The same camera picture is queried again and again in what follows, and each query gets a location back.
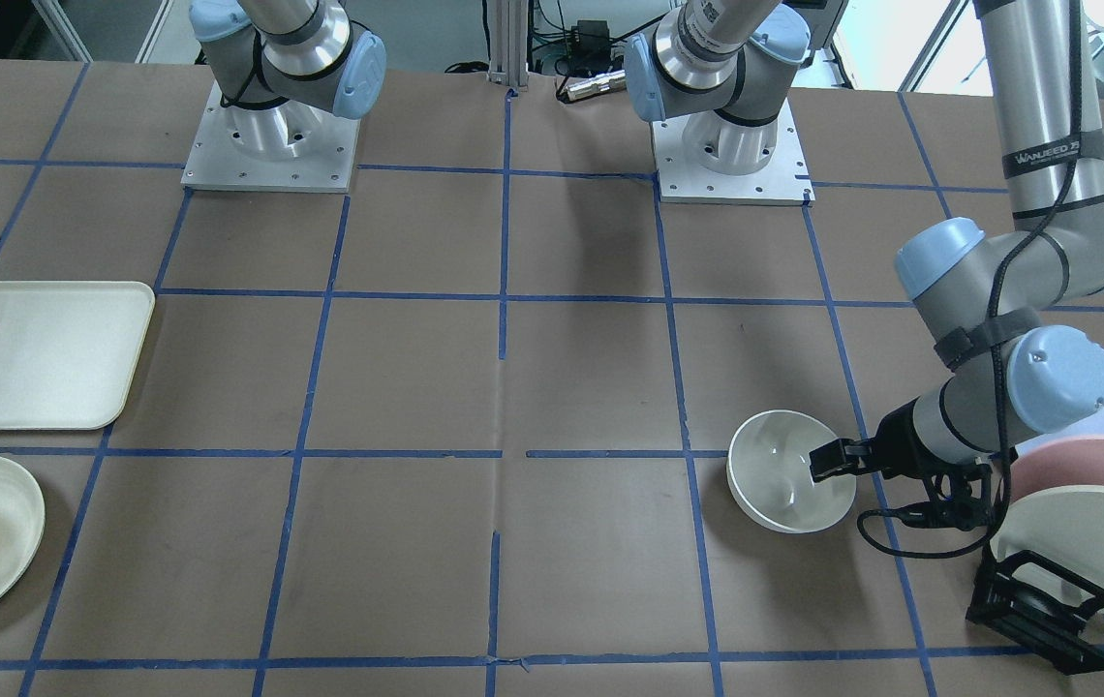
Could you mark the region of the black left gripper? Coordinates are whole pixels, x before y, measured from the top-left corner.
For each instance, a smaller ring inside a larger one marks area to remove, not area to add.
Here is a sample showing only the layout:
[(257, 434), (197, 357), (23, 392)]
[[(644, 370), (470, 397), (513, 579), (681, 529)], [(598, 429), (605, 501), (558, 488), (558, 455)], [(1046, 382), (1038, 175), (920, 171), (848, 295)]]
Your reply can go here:
[(884, 479), (920, 480), (925, 501), (898, 508), (896, 519), (916, 529), (974, 530), (992, 521), (991, 468), (969, 458), (941, 460), (915, 432), (914, 406), (889, 413), (869, 439), (835, 439), (809, 453), (814, 484), (836, 476), (861, 476), (879, 465)]

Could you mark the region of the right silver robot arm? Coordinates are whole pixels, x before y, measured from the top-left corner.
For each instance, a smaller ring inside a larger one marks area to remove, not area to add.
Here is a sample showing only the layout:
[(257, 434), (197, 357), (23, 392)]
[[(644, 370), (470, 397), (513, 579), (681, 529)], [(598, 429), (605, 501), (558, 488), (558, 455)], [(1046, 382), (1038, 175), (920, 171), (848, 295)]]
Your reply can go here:
[[(344, 194), (385, 47), (340, 1), (194, 1), (214, 85), (181, 176), (203, 193)], [(152, 318), (140, 282), (0, 282), (0, 431), (121, 414)]]

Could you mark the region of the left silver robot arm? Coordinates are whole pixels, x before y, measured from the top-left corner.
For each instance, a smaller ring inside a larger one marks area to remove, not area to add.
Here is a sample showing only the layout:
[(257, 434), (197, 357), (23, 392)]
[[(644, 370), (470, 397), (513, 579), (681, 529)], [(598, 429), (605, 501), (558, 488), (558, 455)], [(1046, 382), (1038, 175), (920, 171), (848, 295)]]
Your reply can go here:
[[(997, 530), (1017, 499), (1013, 445), (1104, 406), (1104, 349), (1042, 323), (1060, 300), (1104, 291), (1104, 125), (1083, 1), (972, 1), (992, 81), (1013, 232), (968, 218), (927, 228), (896, 252), (896, 275), (951, 371), (896, 408), (870, 439), (792, 456), (778, 489), (879, 472), (919, 480), (925, 501), (862, 513), (911, 527)], [(688, 1), (626, 40), (623, 67), (645, 122), (707, 116), (730, 136), (775, 128), (806, 22), (782, 1)]]

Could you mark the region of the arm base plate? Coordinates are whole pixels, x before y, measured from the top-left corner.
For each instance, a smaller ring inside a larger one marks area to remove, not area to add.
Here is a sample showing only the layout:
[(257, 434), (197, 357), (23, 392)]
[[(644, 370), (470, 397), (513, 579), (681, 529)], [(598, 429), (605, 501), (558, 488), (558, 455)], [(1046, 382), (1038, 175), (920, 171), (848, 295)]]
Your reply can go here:
[(714, 110), (651, 124), (659, 194), (667, 202), (813, 204), (813, 177), (788, 102), (777, 119), (742, 127)]
[(219, 193), (347, 194), (360, 122), (286, 102), (268, 110), (223, 106), (212, 84), (181, 184)]

